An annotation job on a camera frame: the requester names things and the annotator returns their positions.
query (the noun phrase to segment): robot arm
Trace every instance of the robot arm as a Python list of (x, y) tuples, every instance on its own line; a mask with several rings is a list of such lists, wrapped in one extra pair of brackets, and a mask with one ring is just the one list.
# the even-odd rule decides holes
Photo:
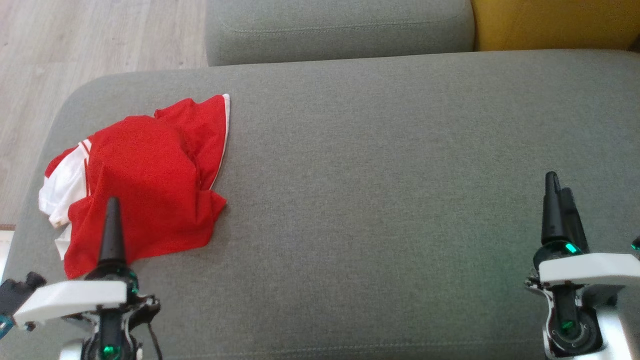
[(0, 338), (14, 325), (32, 331), (36, 323), (52, 318), (77, 320), (92, 334), (71, 341), (61, 360), (141, 360), (142, 344), (131, 330), (146, 323), (156, 348), (162, 353), (151, 321), (160, 312), (160, 301), (138, 294), (138, 277), (127, 267), (118, 199), (111, 198), (102, 235), (98, 264), (83, 281), (46, 281), (29, 273), (26, 282), (11, 279), (0, 286)]
[(571, 190), (560, 187), (555, 172), (546, 185), (542, 247), (525, 284), (547, 299), (547, 358), (633, 360), (616, 302), (624, 286), (640, 285), (640, 261), (590, 253)]

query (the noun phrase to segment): gray fabric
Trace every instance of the gray fabric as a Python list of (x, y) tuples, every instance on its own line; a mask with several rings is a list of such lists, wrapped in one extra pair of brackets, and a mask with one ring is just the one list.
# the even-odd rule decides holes
[(472, 51), (469, 0), (209, 0), (209, 65)]
[[(638, 54), (551, 50), (101, 78), (52, 127), (5, 276), (63, 279), (36, 206), (51, 158), (126, 115), (228, 92), (214, 185), (228, 206), (212, 242), (134, 264), (163, 301), (165, 359), (539, 360), (546, 304), (523, 282), (543, 176), (573, 188), (593, 251), (629, 249), (639, 77)], [(620, 297), (635, 330), (638, 299)], [(54, 359), (74, 334), (62, 322), (14, 331), (1, 353)]]

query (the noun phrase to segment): green led light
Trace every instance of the green led light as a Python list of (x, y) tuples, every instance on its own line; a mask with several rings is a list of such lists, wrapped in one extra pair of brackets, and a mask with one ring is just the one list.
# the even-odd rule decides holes
[(107, 345), (102, 348), (102, 360), (120, 360), (120, 347)]
[(575, 327), (575, 323), (573, 321), (565, 321), (562, 323), (561, 325), (562, 330), (567, 333), (569, 330), (573, 329), (573, 327)]
[(577, 248), (574, 244), (572, 244), (572, 243), (567, 243), (564, 247), (565, 247), (567, 250), (569, 250), (569, 252), (570, 252), (570, 253), (572, 253), (572, 254), (576, 254), (576, 253), (580, 252), (580, 249), (578, 249), (578, 248)]
[(138, 294), (139, 291), (139, 285), (138, 285), (138, 277), (136, 276), (136, 273), (134, 273), (133, 271), (129, 272), (129, 277), (133, 280), (133, 286), (131, 287), (131, 293), (136, 295)]

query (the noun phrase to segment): seam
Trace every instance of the seam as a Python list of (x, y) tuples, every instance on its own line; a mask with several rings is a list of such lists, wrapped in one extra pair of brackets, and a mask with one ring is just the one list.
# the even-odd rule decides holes
[(465, 347), (476, 345), (507, 345), (507, 344), (521, 344), (521, 343), (537, 343), (539, 340), (513, 340), (513, 341), (450, 341), (441, 343), (389, 343), (389, 344), (374, 344), (374, 345), (343, 345), (335, 347), (314, 347), (314, 348), (297, 348), (287, 350), (274, 350), (274, 351), (252, 351), (252, 352), (214, 352), (209, 354), (198, 355), (185, 355), (185, 356), (165, 356), (167, 359), (198, 359), (203, 357), (241, 357), (250, 358), (256, 356), (273, 356), (280, 355), (281, 358), (296, 358), (296, 357), (312, 357), (317, 356), (320, 353), (327, 352), (347, 352), (349, 354), (359, 353), (375, 353), (375, 352), (391, 352), (402, 348), (436, 348), (436, 351), (442, 351), (442, 347)]
[(467, 13), (469, 7), (469, 2), (465, 1), (465, 5), (460, 11), (460, 13), (448, 17), (446, 19), (433, 20), (433, 21), (420, 21), (420, 22), (365, 22), (362, 24), (350, 24), (350, 25), (338, 25), (338, 26), (312, 26), (307, 28), (288, 28), (288, 29), (270, 29), (270, 30), (240, 30), (231, 28), (227, 23), (225, 23), (220, 16), (217, 16), (218, 22), (220, 26), (225, 30), (238, 33), (239, 35), (244, 36), (268, 36), (268, 35), (280, 35), (282, 33), (329, 33), (334, 31), (349, 31), (359, 28), (409, 28), (414, 26), (425, 26), (428, 24), (436, 24), (438, 22), (445, 22), (454, 20), (462, 15)]

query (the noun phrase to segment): yellow cushion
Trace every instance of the yellow cushion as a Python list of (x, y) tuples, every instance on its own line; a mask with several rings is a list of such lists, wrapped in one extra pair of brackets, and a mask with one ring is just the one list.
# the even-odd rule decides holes
[(472, 0), (476, 49), (627, 49), (640, 0)]

